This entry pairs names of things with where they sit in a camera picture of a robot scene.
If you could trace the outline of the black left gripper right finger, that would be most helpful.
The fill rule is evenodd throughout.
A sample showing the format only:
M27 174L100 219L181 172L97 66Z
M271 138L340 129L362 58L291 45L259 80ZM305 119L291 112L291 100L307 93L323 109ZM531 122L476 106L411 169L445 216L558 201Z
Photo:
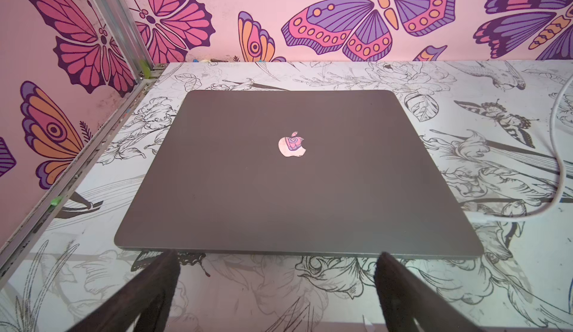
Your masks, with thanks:
M388 331L481 330L387 252L376 262L374 281Z

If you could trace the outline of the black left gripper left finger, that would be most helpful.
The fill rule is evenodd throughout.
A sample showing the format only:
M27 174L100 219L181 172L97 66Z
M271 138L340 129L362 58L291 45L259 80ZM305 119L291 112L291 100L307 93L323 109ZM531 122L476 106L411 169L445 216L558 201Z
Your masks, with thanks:
M163 331L181 268L174 251L161 254L71 331Z

